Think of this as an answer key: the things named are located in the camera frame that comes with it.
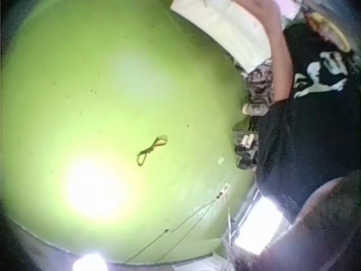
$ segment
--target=hand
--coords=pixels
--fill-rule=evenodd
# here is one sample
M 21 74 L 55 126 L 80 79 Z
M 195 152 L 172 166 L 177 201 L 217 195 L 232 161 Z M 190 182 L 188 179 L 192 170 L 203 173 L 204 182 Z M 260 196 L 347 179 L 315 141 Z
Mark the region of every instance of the hand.
M 273 0 L 233 0 L 253 16 L 265 28 L 267 34 L 271 34 L 281 30 L 281 12 L 277 3 Z

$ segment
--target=wall outlet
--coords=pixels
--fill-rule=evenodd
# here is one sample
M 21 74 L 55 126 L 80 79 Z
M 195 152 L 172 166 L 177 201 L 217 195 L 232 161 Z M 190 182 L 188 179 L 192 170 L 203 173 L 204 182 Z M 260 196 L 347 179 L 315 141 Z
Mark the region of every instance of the wall outlet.
M 216 200 L 220 200 L 224 197 L 225 193 L 228 191 L 228 189 L 231 187 L 231 185 L 226 182 L 222 188 L 220 189 L 220 191 L 217 193 L 217 195 L 215 196 Z

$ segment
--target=green wall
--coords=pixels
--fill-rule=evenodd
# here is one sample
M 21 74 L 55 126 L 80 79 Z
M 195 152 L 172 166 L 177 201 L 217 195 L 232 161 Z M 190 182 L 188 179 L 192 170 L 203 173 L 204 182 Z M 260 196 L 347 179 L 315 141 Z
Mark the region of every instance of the green wall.
M 225 182 L 232 211 L 240 205 L 251 173 L 235 166 L 231 128 L 242 118 L 244 82 L 224 51 L 165 3 L 41 1 L 10 47 L 2 200 L 42 240 L 124 262 Z M 136 154 L 163 134 L 167 145 L 139 167 Z M 226 217 L 221 199 L 130 262 L 213 252 Z

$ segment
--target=hair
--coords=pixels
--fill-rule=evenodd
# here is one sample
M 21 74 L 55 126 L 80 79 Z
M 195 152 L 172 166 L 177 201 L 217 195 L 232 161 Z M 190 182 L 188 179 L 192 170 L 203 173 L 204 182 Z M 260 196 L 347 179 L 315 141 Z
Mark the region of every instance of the hair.
M 228 247 L 223 271 L 361 270 L 360 170 L 339 178 L 330 193 L 260 255 Z

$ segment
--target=dark clothing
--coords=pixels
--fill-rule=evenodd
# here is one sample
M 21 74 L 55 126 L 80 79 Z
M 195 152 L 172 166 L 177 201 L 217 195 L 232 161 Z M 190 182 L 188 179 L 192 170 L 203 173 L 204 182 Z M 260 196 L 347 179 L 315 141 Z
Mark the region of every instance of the dark clothing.
M 258 119 L 256 174 L 261 193 L 293 222 L 317 188 L 360 168 L 360 74 L 306 25 L 284 34 L 294 85 Z

